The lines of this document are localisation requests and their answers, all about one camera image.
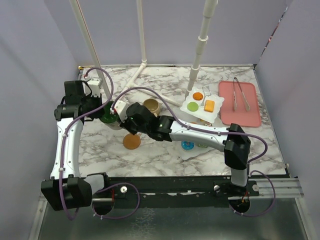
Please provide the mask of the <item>beige ceramic cup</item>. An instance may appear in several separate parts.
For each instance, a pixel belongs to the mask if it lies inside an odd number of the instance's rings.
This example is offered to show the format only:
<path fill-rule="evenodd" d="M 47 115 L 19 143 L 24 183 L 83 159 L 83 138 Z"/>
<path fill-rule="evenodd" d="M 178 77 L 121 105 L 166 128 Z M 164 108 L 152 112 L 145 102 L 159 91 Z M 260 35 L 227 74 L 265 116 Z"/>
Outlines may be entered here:
<path fill-rule="evenodd" d="M 153 99 L 153 98 L 146 99 L 143 102 L 143 106 L 145 106 L 155 116 L 160 115 L 161 104 L 156 99 Z"/>

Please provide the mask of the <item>green ceramic mug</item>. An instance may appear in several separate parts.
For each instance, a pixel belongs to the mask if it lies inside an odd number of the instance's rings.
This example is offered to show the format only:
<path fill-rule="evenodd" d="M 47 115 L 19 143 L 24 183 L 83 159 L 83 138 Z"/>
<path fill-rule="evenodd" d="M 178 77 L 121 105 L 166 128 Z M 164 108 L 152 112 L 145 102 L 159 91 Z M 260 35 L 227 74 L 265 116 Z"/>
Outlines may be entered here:
<path fill-rule="evenodd" d="M 122 128 L 120 127 L 120 118 L 118 114 L 112 114 L 110 111 L 113 103 L 113 101 L 110 101 L 107 105 L 104 106 L 103 114 L 99 118 L 99 120 L 106 126 L 108 126 L 110 129 L 117 131 L 121 130 Z"/>

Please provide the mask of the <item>blue frosted donut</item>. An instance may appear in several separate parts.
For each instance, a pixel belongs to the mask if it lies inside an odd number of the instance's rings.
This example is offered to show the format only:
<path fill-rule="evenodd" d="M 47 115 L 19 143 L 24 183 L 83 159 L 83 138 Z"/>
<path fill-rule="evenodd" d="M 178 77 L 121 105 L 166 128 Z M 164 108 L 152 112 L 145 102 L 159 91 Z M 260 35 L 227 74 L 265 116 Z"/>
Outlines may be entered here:
<path fill-rule="evenodd" d="M 182 141 L 180 145 L 181 148 L 186 152 L 193 150 L 193 148 L 195 147 L 195 144 L 190 141 Z"/>

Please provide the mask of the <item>green round pastry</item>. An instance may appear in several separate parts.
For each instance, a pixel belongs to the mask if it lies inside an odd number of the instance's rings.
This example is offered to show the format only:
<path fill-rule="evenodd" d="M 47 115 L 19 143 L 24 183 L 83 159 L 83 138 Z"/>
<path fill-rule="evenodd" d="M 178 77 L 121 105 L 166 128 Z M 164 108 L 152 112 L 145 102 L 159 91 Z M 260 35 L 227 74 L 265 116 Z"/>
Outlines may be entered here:
<path fill-rule="evenodd" d="M 187 109 L 190 112 L 196 112 L 199 109 L 199 105 L 196 102 L 191 101 L 187 104 Z"/>

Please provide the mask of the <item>orange cookie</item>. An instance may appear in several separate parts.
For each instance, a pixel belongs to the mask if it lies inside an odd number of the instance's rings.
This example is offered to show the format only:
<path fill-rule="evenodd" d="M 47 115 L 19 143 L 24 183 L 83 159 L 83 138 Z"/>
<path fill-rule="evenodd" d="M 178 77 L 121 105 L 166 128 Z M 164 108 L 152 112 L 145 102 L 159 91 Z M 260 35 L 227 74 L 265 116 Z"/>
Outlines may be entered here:
<path fill-rule="evenodd" d="M 201 92 L 195 92 L 192 97 L 194 100 L 200 101 L 204 98 L 204 95 Z"/>

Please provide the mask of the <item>white tiered serving stand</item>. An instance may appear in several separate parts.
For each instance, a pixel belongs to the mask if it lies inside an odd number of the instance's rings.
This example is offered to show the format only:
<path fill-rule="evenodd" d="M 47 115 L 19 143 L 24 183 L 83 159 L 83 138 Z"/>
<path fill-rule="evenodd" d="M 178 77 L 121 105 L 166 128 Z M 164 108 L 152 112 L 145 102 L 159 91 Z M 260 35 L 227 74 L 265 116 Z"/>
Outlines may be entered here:
<path fill-rule="evenodd" d="M 202 100 L 194 100 L 193 94 L 195 92 L 201 92 L 203 94 Z M 214 111 L 213 112 L 206 112 L 204 111 L 205 101 L 206 100 L 212 100 L 215 102 Z M 184 120 L 191 124 L 197 124 L 206 126 L 205 122 L 209 122 L 212 124 L 212 126 L 215 124 L 215 121 L 218 119 L 218 113 L 220 112 L 220 108 L 222 107 L 224 98 L 219 97 L 215 94 L 212 94 L 212 91 L 208 86 L 203 86 L 201 88 L 193 87 L 190 91 L 189 95 L 185 98 L 185 100 L 182 103 L 182 106 L 180 107 L 180 110 L 188 116 L 183 117 Z M 187 105 L 189 102 L 196 102 L 198 104 L 198 110 L 195 112 L 191 112 L 187 109 Z M 201 154 L 207 153 L 210 150 L 212 150 L 211 147 L 202 148 L 198 147 L 199 143 L 194 143 L 194 148 L 191 151 L 184 151 L 180 146 L 180 157 L 182 160 L 188 160 L 191 158 L 195 158 Z"/>

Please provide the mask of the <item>pink serving tray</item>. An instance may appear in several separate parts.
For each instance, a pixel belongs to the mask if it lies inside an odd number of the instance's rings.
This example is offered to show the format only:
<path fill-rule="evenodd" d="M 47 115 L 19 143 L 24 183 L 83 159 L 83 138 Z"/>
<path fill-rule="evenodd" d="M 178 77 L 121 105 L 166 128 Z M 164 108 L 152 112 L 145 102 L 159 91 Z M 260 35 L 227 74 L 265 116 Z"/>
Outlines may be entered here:
<path fill-rule="evenodd" d="M 218 95 L 224 98 L 220 108 L 220 119 L 223 124 L 238 124 L 242 127 L 257 128 L 262 124 L 256 87 L 249 82 L 240 82 L 242 90 L 250 105 L 250 111 L 245 110 L 241 96 L 237 99 L 237 110 L 234 111 L 233 82 L 221 81 L 218 84 Z"/>

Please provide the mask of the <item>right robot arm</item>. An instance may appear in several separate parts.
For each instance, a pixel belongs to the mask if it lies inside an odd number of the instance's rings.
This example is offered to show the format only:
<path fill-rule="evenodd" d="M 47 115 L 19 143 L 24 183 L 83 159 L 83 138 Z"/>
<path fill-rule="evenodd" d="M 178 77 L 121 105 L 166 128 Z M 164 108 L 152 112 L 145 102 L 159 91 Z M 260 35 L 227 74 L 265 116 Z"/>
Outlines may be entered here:
<path fill-rule="evenodd" d="M 248 156 L 251 141 L 237 124 L 214 129 L 205 125 L 182 121 L 173 116 L 155 116 L 138 102 L 112 109 L 119 116 L 119 126 L 131 134 L 143 133 L 162 142 L 191 142 L 201 144 L 224 153 L 224 163 L 231 170 L 229 189 L 240 196 L 248 189 Z"/>

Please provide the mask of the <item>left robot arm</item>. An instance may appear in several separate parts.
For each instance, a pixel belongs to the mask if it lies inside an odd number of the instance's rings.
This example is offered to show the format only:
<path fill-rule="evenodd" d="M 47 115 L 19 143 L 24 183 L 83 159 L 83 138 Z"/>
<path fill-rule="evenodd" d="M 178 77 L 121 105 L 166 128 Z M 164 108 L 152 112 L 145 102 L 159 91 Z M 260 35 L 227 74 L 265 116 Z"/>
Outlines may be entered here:
<path fill-rule="evenodd" d="M 65 95 L 54 110 L 57 123 L 57 148 L 48 180 L 41 192 L 55 211 L 79 209 L 92 203 L 93 194 L 103 198 L 111 190 L 107 174 L 91 173 L 82 177 L 79 169 L 80 138 L 85 117 L 91 121 L 104 114 L 99 78 L 64 83 Z"/>

